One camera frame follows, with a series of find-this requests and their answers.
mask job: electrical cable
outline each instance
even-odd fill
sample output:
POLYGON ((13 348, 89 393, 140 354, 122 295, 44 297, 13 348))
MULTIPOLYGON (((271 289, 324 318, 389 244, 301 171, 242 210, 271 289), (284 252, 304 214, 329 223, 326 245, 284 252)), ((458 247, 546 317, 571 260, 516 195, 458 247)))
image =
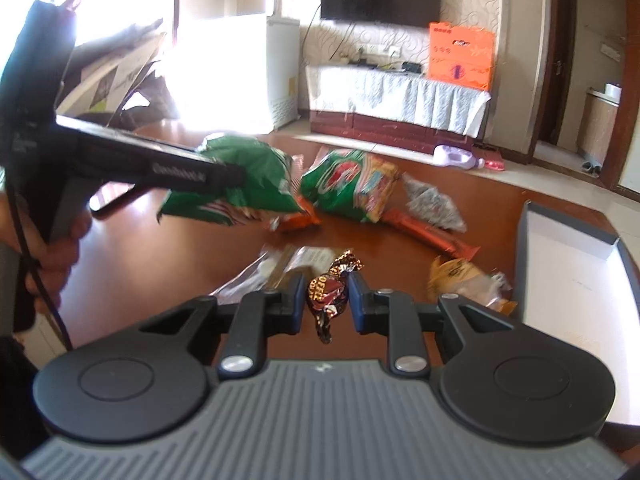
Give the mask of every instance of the electrical cable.
POLYGON ((33 281, 36 283, 36 288, 38 289, 38 293, 42 298, 42 301, 44 301, 51 316, 58 324, 58 328, 60 329, 60 334, 62 336, 62 342, 65 348, 67 350, 72 350, 73 345, 71 344, 69 332, 66 330, 65 323, 62 321, 60 313, 56 309, 53 300, 51 299, 49 293, 47 292, 47 289, 42 283, 36 260, 34 260, 31 256, 29 245, 27 244, 27 238, 24 235, 24 228, 22 227, 22 222, 20 221, 20 213, 18 213, 18 203, 15 195, 14 184, 8 171, 6 172, 4 180, 4 189, 6 191, 6 196, 9 203, 9 213, 11 214, 11 219, 14 223, 15 234, 18 237, 18 243, 20 245, 20 252, 22 253, 22 257, 27 265, 31 276, 33 277, 33 281))
POLYGON ((311 31, 311 25, 313 25, 314 19, 316 18, 316 14, 318 13, 318 10, 320 10, 321 6, 322 6, 322 4, 318 5, 318 7, 316 8, 316 12, 314 12, 314 15, 312 16, 311 21, 309 22, 309 26, 306 28, 305 37, 302 40, 302 47, 300 47, 300 59, 301 60, 305 57, 306 37, 309 35, 309 32, 311 31))
POLYGON ((338 46, 336 47, 336 49, 334 50, 334 53, 331 54, 331 57, 329 58, 329 61, 331 61, 334 56, 335 53, 338 52, 338 49, 342 46, 342 44, 344 43, 344 41, 351 35, 351 33, 353 32, 353 29, 356 28, 356 24, 354 22, 351 22, 349 24, 349 27, 347 27, 347 30, 344 33, 344 37, 342 38, 342 41, 340 43, 338 43, 338 46))

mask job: tiled floor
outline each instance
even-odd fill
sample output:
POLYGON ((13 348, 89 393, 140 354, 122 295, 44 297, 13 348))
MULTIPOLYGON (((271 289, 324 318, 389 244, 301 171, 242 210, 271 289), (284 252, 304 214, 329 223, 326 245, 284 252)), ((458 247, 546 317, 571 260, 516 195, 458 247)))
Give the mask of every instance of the tiled floor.
MULTIPOLYGON (((298 138, 357 148, 373 153, 407 158, 431 164, 433 157, 425 153, 411 152, 401 148, 393 148, 383 144, 363 142, 360 140, 312 134, 308 121, 297 121, 281 130, 283 134, 298 138)), ((594 186, 561 173, 545 170, 537 166, 524 166, 515 162, 505 162, 506 170, 502 172, 491 170, 473 170, 475 174, 500 180, 539 191, 551 196, 569 200, 592 209, 603 212, 613 227, 615 227, 627 245, 633 258, 640 264, 640 203, 629 200, 607 189, 594 186)))
POLYGON ((580 171, 584 162, 584 159, 577 153, 563 150, 562 148, 558 148, 548 142, 542 142, 541 140, 536 143, 533 156, 574 171, 580 171))

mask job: tv cabinet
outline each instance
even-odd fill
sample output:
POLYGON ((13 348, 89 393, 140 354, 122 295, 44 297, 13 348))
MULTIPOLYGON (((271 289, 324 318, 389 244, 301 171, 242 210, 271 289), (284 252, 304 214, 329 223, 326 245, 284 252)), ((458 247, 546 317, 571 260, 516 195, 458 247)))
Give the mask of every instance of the tv cabinet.
POLYGON ((353 66, 307 67, 306 74, 313 132, 423 153, 433 153, 439 144, 471 149, 489 100, 487 92, 420 75, 353 66), (461 133, 425 123, 450 124, 461 133))

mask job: human hand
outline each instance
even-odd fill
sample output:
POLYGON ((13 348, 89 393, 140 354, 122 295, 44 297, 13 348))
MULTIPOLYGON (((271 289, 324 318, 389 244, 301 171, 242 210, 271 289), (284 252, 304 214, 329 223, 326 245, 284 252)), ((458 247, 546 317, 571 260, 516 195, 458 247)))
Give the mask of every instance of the human hand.
MULTIPOLYGON (((44 243, 38 229, 33 224, 27 213, 20 209, 20 221, 24 230, 24 237, 31 256, 40 261, 40 279, 47 289, 49 296, 56 307, 60 306, 60 292, 66 285, 73 267, 79 258, 80 240, 89 232, 91 227, 91 214, 88 210, 80 213, 69 231, 67 238, 62 238, 49 245, 44 243)), ((0 193, 0 242, 9 245, 20 252, 20 244, 14 230, 14 223, 9 211, 9 203, 4 193, 0 193)), ((36 283, 28 274, 25 286, 30 294, 36 296, 35 308, 37 312, 47 312, 44 300, 39 297, 36 283)))

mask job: wooden table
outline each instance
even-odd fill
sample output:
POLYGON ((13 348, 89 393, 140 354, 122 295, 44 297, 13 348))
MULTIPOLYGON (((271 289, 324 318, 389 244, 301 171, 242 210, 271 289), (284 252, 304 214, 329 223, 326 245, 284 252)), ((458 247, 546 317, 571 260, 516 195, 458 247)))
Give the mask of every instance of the wooden table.
MULTIPOLYGON (((199 144, 203 137, 185 131, 178 123, 148 126, 139 133, 190 146, 199 144)), ((303 153, 306 166, 321 147, 284 135, 270 135, 265 140, 288 153, 303 153)), ((602 213, 580 205, 453 168, 393 161, 452 197, 468 225, 460 238, 482 247, 474 259, 476 265, 486 272, 501 270, 510 280, 516 226, 527 200, 613 232, 602 213)), ((361 224, 322 212, 321 227, 290 234, 272 234, 258 224, 229 228, 169 216, 158 223, 156 211, 164 195, 163 190, 154 190, 109 219, 95 221, 82 242, 81 261, 64 291, 61 309, 76 346, 210 293, 255 260, 264 244, 353 248, 364 263, 362 273, 369 286, 403 290, 416 300, 426 300, 429 269, 438 251, 389 226, 361 224)), ((392 203, 402 205, 405 201, 402 186, 397 186, 392 203)), ((386 339, 358 336, 348 311, 332 322, 332 333, 334 341, 322 344, 311 314, 305 311, 302 332, 270 338, 269 356, 385 359, 386 339)), ((436 356, 433 338, 427 341, 430 353, 436 356)))

